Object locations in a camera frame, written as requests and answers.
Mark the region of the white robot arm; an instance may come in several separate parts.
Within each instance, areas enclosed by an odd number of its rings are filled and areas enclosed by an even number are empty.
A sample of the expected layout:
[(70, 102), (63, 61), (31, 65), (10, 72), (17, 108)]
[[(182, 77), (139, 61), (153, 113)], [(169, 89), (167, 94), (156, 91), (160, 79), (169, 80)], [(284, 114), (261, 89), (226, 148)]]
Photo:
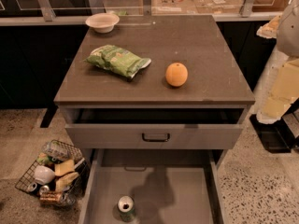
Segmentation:
[(257, 120), (273, 124), (299, 98), (299, 0), (291, 0), (257, 35), (277, 41), (254, 90)]

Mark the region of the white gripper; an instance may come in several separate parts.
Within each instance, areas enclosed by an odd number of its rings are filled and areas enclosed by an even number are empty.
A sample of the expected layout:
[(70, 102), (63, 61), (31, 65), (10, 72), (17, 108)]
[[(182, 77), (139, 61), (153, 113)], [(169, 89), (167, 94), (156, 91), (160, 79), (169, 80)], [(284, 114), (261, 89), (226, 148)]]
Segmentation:
[(299, 99), (299, 59), (273, 49), (255, 87), (255, 98), (261, 124), (280, 120)]

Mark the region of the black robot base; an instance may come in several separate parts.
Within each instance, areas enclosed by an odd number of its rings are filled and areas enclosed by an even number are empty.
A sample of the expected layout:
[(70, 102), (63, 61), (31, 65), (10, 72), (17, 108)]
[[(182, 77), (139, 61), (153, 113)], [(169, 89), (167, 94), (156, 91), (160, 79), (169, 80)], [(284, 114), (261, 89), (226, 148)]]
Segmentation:
[(284, 115), (273, 124), (262, 124), (256, 115), (249, 118), (265, 150), (271, 153), (290, 153), (299, 150), (299, 121), (293, 113)]

